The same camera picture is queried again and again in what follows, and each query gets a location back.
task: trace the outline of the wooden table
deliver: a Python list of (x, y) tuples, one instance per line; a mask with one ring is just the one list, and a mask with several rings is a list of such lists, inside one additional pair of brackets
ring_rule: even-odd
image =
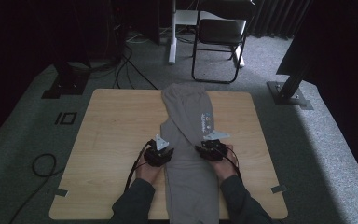
[[(234, 145), (245, 187), (273, 218), (285, 218), (282, 194), (271, 192), (279, 182), (258, 121), (252, 96), (246, 92), (208, 91), (215, 129), (229, 133), (222, 142)], [(134, 160), (144, 144), (160, 134), (168, 118), (161, 91), (96, 90), (81, 124), (59, 189), (50, 209), (53, 219), (109, 219), (112, 204), (123, 193)], [(155, 184), (150, 219), (168, 219), (164, 174)], [(228, 219), (220, 195), (220, 218)]]

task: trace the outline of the chair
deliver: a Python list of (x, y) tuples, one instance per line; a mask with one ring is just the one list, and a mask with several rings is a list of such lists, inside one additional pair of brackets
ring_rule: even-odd
[[(223, 20), (203, 19), (201, 17), (201, 12), (209, 12), (219, 18), (222, 18)], [(193, 65), (191, 68), (191, 76), (194, 80), (200, 82), (228, 84), (237, 79), (243, 47), (247, 36), (246, 31), (255, 15), (255, 12), (255, 4), (251, 0), (200, 0), (198, 6), (196, 35), (193, 46)], [(241, 27), (237, 21), (246, 21), (246, 24), (244, 27)], [(199, 49), (197, 46), (198, 41), (206, 45), (227, 46), (230, 47), (230, 50)], [(231, 80), (214, 80), (195, 77), (194, 70), (197, 50), (230, 52), (231, 56), (229, 57), (229, 60), (231, 60), (233, 59), (238, 46), (241, 46), (241, 51), (236, 63), (234, 78)]]

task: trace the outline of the stand base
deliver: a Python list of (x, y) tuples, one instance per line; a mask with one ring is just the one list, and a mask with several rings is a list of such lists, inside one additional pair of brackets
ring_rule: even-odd
[(43, 93), (42, 99), (59, 99), (61, 95), (81, 95), (89, 81), (90, 71), (81, 71), (73, 69), (75, 75), (71, 85), (60, 85), (60, 76), (57, 76), (50, 90)]
[(269, 81), (267, 82), (267, 85), (276, 105), (299, 105), (303, 110), (313, 110), (310, 101), (304, 99), (304, 95), (300, 89), (297, 89), (296, 93), (291, 98), (284, 99), (280, 97), (279, 94), (284, 82)]

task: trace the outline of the controller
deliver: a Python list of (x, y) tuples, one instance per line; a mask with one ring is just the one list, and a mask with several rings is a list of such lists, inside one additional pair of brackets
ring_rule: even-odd
[(196, 146), (200, 156), (207, 161), (221, 161), (227, 155), (227, 146), (219, 139), (201, 142), (202, 147)]
[(146, 149), (144, 158), (149, 165), (154, 167), (159, 167), (171, 160), (173, 154), (173, 148), (172, 149), (167, 149), (167, 147), (159, 148), (161, 147), (162, 144), (157, 144), (156, 141), (153, 139), (151, 139), (147, 144), (150, 147)]

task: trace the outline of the person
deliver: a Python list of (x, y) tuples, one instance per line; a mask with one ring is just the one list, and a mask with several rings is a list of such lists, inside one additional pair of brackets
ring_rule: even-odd
[[(236, 161), (232, 153), (233, 146), (227, 157)], [(233, 224), (270, 224), (272, 219), (260, 203), (251, 197), (249, 191), (238, 178), (233, 165), (226, 159), (209, 161), (219, 179), (220, 189), (226, 200), (228, 215)], [(142, 164), (136, 169), (136, 178), (127, 191), (113, 204), (114, 215), (109, 224), (144, 224), (148, 221), (150, 205), (155, 189), (153, 183), (161, 171), (161, 167), (153, 167), (145, 163), (142, 156), (138, 161)]]

